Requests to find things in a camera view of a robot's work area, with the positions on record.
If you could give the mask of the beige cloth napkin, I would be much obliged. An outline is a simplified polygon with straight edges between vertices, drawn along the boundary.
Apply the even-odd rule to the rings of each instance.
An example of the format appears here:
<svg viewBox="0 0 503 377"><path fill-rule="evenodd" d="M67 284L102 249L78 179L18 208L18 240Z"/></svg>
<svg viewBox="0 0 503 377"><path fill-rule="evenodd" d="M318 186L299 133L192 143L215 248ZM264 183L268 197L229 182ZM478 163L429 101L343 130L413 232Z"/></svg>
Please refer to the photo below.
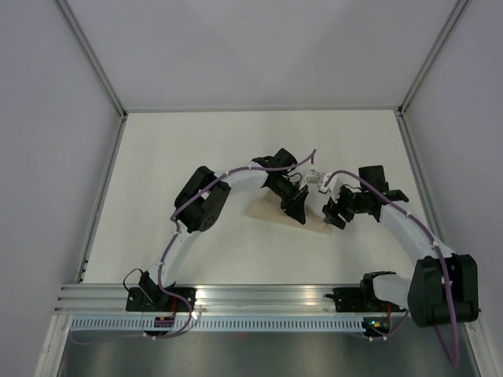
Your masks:
<svg viewBox="0 0 503 377"><path fill-rule="evenodd" d="M306 223L304 225L290 218L280 207L280 198L268 191L261 199L257 199L248 209L246 215L260 221L300 228L311 232L331 235L332 228L325 224L311 206L305 206Z"/></svg>

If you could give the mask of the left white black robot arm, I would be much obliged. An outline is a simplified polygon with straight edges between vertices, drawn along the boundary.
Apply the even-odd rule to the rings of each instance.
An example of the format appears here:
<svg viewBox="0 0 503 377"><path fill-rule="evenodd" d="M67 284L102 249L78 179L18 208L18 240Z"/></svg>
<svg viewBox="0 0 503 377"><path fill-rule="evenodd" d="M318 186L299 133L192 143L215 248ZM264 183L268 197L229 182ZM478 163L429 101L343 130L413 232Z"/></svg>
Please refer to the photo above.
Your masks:
<svg viewBox="0 0 503 377"><path fill-rule="evenodd" d="M175 273L196 239L217 222L226 201L250 189L269 189L280 199L283 214L300 225L305 225L306 185L290 181L288 173L305 163L314 161L312 152L297 161L286 149L273 156L256 157L247 165L215 172L206 166L196 169L174 200L170 220L174 232L159 261L141 272L136 287L128 290L126 311L167 312L172 309L189 312L193 304L191 294L180 294L175 288Z"/></svg>

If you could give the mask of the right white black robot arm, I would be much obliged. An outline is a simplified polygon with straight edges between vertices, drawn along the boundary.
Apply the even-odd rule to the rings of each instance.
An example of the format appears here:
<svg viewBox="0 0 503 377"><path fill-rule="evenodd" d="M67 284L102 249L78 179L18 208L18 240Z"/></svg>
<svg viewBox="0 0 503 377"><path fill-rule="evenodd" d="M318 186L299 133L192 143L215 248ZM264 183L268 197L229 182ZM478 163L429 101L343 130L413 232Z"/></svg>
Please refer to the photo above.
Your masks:
<svg viewBox="0 0 503 377"><path fill-rule="evenodd" d="M368 214L400 244L414 264L410 278L392 271L366 273L358 299L368 310L389 302L409 311L420 328L479 317L478 267L469 254L446 246L414 213L409 198L391 189L381 165L361 167L358 188L341 185L322 208L324 222L345 229L357 214Z"/></svg>

